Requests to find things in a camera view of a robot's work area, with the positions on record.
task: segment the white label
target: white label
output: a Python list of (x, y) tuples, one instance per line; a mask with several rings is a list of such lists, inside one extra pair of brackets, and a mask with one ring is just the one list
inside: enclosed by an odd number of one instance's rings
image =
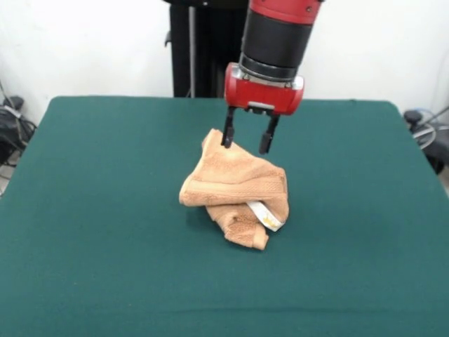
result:
[(277, 232), (279, 228), (283, 226), (284, 223), (276, 219), (272, 212), (260, 201), (250, 201), (247, 202), (251, 211), (255, 214), (257, 219), (269, 230)]

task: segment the table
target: table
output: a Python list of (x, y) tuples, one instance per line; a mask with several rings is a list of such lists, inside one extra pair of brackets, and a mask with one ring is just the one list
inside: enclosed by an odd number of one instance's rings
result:
[[(224, 117), (54, 99), (0, 201), (0, 336), (447, 336), (448, 198), (392, 104), (281, 119), (291, 213), (263, 252), (178, 202)], [(256, 153), (267, 123), (239, 112), (236, 141)]]

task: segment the cable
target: cable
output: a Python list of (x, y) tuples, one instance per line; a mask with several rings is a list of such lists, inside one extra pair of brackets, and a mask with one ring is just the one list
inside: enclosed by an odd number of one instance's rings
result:
[(428, 135), (430, 133), (432, 134), (431, 138), (427, 142), (425, 142), (424, 144), (420, 145), (421, 150), (423, 150), (426, 147), (430, 146), (436, 139), (436, 130), (435, 130), (435, 128), (432, 125), (430, 125), (430, 124), (425, 124), (424, 126), (427, 127), (427, 130), (423, 130), (423, 131), (420, 131), (420, 132), (417, 132), (417, 133), (413, 134), (413, 138), (414, 139), (418, 139), (418, 138), (420, 138), (422, 136), (426, 136), (426, 135)]
[(9, 102), (9, 105), (10, 105), (13, 109), (15, 109), (13, 100), (11, 100), (11, 99), (5, 94), (5, 89), (3, 89), (3, 84), (1, 84), (1, 79), (0, 79), (0, 91), (1, 91), (1, 94), (4, 96), (4, 98)]
[(420, 112), (426, 112), (428, 114), (430, 114), (431, 116), (435, 116), (435, 114), (429, 110), (429, 109), (424, 109), (423, 107), (416, 107), (415, 109), (412, 110), (416, 110), (416, 111), (420, 111)]
[(425, 124), (424, 126), (426, 126), (427, 129), (422, 130), (422, 131), (417, 132), (417, 133), (414, 133), (414, 134), (413, 134), (413, 138), (414, 138), (414, 139), (417, 139), (417, 138), (419, 138), (419, 137), (428, 135), (429, 133), (435, 132), (435, 128), (434, 128), (432, 125), (430, 125), (430, 124)]
[(424, 121), (422, 121), (419, 125), (425, 125), (430, 123), (431, 121), (433, 121), (434, 119), (437, 119), (438, 117), (440, 117), (442, 114), (445, 114), (446, 112), (449, 111), (449, 106), (445, 107), (444, 109), (442, 109), (438, 114), (435, 114), (432, 117), (429, 117), (428, 119), (425, 119)]

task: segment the crumpled towel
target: crumpled towel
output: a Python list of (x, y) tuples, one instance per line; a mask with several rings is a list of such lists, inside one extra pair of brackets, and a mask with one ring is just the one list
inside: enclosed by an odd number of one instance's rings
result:
[(225, 149), (221, 139), (221, 131), (214, 129), (204, 139), (201, 159), (182, 185), (180, 203), (205, 206), (226, 239), (263, 250), (268, 235), (246, 202), (263, 202), (284, 223), (288, 217), (286, 173), (236, 143)]

